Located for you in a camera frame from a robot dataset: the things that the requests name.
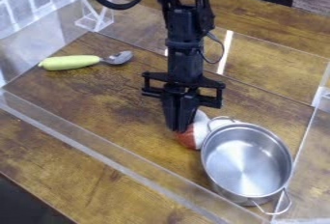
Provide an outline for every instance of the pot handle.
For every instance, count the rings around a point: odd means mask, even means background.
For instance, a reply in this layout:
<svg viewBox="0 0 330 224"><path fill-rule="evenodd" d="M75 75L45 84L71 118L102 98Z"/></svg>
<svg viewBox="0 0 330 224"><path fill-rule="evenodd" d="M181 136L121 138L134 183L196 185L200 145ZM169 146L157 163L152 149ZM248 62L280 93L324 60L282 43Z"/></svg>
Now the pot handle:
<svg viewBox="0 0 330 224"><path fill-rule="evenodd" d="M237 123L238 121L236 121L232 117L229 117L229 116L220 116L220 117L216 117L216 118L213 118L209 122L208 122L208 128L209 128L209 130L212 131L212 123L216 121L216 120L229 120L229 121L232 121L233 123Z"/></svg>
<svg viewBox="0 0 330 224"><path fill-rule="evenodd" d="M254 205L257 206L257 208L260 209L260 211L261 211L264 214L268 214L268 215L280 215L280 214L282 214L282 213L285 213L285 212L289 211L293 202L292 202L292 199L290 199L289 194L288 194L288 192L286 192L286 189L284 189L282 192L284 192L284 196L286 197L288 206L286 206L285 209L281 210L281 211L277 211L277 212L268 212L268 211L265 211L264 208L262 208L262 207L252 200L252 202L254 203Z"/></svg>

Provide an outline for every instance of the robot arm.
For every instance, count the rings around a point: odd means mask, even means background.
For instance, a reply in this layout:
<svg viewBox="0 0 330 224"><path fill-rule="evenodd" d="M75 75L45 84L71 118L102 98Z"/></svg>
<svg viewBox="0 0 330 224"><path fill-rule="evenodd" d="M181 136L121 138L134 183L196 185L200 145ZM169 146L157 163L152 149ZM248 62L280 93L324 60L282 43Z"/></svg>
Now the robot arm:
<svg viewBox="0 0 330 224"><path fill-rule="evenodd" d="M101 3L115 10L133 7L141 0L125 5L107 0ZM204 37L214 28L214 14L209 0L158 0L164 7L168 29L166 46L169 49L168 72L145 72L142 94L160 98L164 103L166 125L172 130L185 132L194 121L201 105L221 108L222 82L202 75ZM162 81L165 86L156 88L152 80ZM201 95L201 88L216 89L216 97Z"/></svg>

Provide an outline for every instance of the stainless steel pot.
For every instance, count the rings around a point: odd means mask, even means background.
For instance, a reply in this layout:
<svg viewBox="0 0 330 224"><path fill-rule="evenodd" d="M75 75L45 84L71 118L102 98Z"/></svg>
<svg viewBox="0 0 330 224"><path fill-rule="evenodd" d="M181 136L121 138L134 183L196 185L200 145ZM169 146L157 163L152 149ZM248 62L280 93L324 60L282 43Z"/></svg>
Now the stainless steel pot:
<svg viewBox="0 0 330 224"><path fill-rule="evenodd" d="M229 124L213 129L216 121ZM265 214L281 214L292 201L285 186L292 176L293 159L281 139L265 128L218 117L209 123L202 145L202 166L214 190L242 206L257 206ZM288 206L266 212L261 205L284 193Z"/></svg>

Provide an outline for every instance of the pot rim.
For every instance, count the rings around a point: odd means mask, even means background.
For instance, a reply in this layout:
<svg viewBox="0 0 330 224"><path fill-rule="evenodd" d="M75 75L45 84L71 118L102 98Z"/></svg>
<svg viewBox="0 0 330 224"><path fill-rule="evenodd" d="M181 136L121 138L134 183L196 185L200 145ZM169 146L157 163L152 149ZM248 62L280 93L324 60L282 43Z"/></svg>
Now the pot rim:
<svg viewBox="0 0 330 224"><path fill-rule="evenodd" d="M253 127L256 128L258 131L262 131L265 132L269 136L272 136L274 138L274 140L277 141L277 145L280 147L284 148L285 150L285 153L286 153L286 156L288 156L288 159L289 159L289 164L290 164L290 173L289 173L289 176L288 176L288 179L285 180L282 186L273 192L268 193L268 194L264 194L264 195L248 195L248 194L240 194L237 192L234 192L233 190L228 189L228 187L225 187L220 182L217 182L217 180L210 176L209 174L209 171L208 171L208 168L206 168L206 165L205 165L205 148L209 144L209 141L210 141L210 137L217 133L220 132L221 130L224 129L228 129L228 128L232 128L232 127ZM272 197L274 195L277 195L277 193L280 191L282 191L285 188L286 188L286 185L290 181L290 178L293 176L293 156L289 152L289 149L288 149L288 146L286 144L284 143L284 141L281 140L281 138L270 131L268 130L266 128L264 128L262 126L258 126L258 125L254 125L252 123L245 123L245 122L237 122L237 123L230 123L230 124L226 124L226 125L222 125L220 127L217 127L214 130L210 131L210 133L208 134L208 136L205 137L204 139L204 143L202 143L202 167L204 167L204 170L209 176L209 178L212 179L213 183L216 183L216 185L218 187L221 187L224 190L226 190L229 193L240 196L240 197L245 197L248 199L262 199L262 198L268 198L268 197Z"/></svg>

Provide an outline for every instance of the wooden table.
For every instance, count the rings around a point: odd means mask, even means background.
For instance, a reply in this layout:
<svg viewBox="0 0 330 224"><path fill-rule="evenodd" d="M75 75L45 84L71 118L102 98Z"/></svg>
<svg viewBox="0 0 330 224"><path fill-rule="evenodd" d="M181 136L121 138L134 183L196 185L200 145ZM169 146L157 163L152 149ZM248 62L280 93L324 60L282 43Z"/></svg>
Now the wooden table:
<svg viewBox="0 0 330 224"><path fill-rule="evenodd" d="M35 67L6 90L53 111L166 169L210 187L200 152L184 148L166 129L161 103L141 95L146 70L165 71L166 58L102 35L87 33L57 55L106 57L132 49L119 67L45 71ZM202 110L272 129L297 154L313 108L213 73L228 84L226 106ZM0 112L0 172L79 223L209 223L173 199L133 181L21 119Z"/></svg>

